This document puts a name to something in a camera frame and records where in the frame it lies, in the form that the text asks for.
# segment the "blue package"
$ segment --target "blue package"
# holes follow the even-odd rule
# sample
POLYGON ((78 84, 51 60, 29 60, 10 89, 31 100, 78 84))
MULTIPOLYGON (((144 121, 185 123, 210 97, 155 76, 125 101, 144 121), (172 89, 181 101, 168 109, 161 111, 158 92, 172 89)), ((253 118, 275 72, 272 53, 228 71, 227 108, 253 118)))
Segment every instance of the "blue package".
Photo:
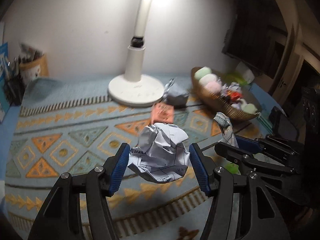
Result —
POLYGON ((8 67, 8 43, 0 46, 0 84, 4 83, 5 71, 4 68, 8 67))

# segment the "patterned tablecloth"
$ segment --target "patterned tablecloth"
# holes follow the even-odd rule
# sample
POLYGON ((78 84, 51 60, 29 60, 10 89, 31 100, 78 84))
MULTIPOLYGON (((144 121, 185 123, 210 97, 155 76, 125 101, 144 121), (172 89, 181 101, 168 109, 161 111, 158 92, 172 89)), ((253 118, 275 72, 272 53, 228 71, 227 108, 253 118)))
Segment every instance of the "patterned tablecloth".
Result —
MULTIPOLYGON (((99 95, 78 98, 78 104, 73 101, 21 109, 7 161, 5 199, 9 220, 24 239, 61 173, 84 174, 103 165, 122 142, 136 146, 139 132, 149 124, 150 108, 121 106, 99 95)), ((213 114, 193 96, 186 108, 175 111, 174 123, 189 135, 186 147, 198 142, 204 148, 221 138, 213 114)), ((236 124, 237 130, 243 136, 261 136, 250 122, 236 124)), ((234 164, 215 154, 214 147, 204 154, 237 172, 234 164)), ((237 199, 235 195, 230 239, 237 222, 237 199)), ((147 182, 127 169, 108 205, 120 238, 199 239, 211 201, 200 191, 189 166, 182 179, 166 184, 147 182)), ((84 235, 92 239, 85 194, 80 195, 80 206, 84 235)))

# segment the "screw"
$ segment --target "screw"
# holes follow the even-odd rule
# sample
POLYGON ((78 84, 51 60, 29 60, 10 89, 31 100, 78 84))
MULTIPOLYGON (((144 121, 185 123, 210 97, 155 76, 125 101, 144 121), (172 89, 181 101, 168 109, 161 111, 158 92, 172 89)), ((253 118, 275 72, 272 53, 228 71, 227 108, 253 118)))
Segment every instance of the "screw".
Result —
POLYGON ((101 172, 101 171, 103 171, 103 167, 102 166, 97 166, 97 167, 94 168, 94 171, 95 172, 101 172))
POLYGON ((216 167, 215 170, 216 170, 217 173, 224 172, 224 168, 222 168, 222 167, 216 167))
POLYGON ((251 172, 249 176, 251 179, 256 179, 258 177, 258 175, 255 174, 254 172, 251 172))
POLYGON ((61 174, 60 177, 61 177, 62 179, 66 179, 67 177, 69 177, 69 173, 64 172, 64 173, 61 174))

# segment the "wall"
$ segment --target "wall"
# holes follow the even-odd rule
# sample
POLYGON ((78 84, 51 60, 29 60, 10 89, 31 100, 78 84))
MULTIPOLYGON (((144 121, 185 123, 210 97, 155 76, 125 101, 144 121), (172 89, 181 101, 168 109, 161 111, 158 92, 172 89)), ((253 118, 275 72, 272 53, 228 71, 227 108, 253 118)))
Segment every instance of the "wall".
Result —
MULTIPOLYGON (((47 52, 51 77, 124 71, 140 0, 14 0, 3 21, 10 59, 19 41, 47 52)), ((146 73, 225 72, 238 63, 221 53, 232 0, 154 0, 146 29, 146 73)))

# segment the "checkered cloth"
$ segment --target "checkered cloth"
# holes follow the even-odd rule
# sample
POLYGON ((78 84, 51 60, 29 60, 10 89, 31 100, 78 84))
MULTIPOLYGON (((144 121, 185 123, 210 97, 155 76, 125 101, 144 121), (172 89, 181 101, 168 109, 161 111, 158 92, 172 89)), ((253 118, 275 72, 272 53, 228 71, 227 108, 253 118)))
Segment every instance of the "checkered cloth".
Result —
POLYGON ((232 124, 230 122, 229 117, 224 115, 221 112, 218 112, 216 116, 214 117, 214 120, 218 123, 218 125, 222 128, 223 130, 223 138, 219 140, 219 142, 224 142, 228 143, 234 147, 238 147, 238 142, 236 140, 236 136, 233 133, 232 130, 232 124))

